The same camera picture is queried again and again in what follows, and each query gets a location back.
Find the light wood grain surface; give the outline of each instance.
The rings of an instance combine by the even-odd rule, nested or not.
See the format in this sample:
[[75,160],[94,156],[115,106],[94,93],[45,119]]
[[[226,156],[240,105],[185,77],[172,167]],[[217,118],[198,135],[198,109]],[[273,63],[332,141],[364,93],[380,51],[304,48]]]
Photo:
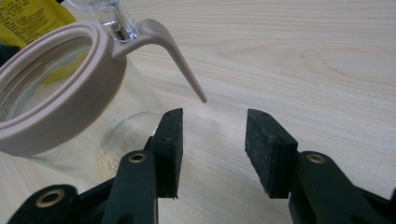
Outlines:
[[[208,98],[199,101],[164,49],[130,55],[166,109],[184,108],[179,199],[159,201],[160,223],[291,223],[288,201],[268,199],[245,153],[248,108],[275,117],[300,151],[329,155],[355,185],[389,198],[395,1],[124,2],[136,21],[168,28]],[[61,183],[88,187],[0,153],[0,223],[35,191]]]

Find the yellow label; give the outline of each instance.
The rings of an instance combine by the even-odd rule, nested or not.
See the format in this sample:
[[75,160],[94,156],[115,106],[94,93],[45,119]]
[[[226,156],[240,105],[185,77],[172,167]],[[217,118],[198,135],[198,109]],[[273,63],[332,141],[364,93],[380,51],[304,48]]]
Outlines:
[[76,19],[55,0],[0,0],[0,42],[24,48]]

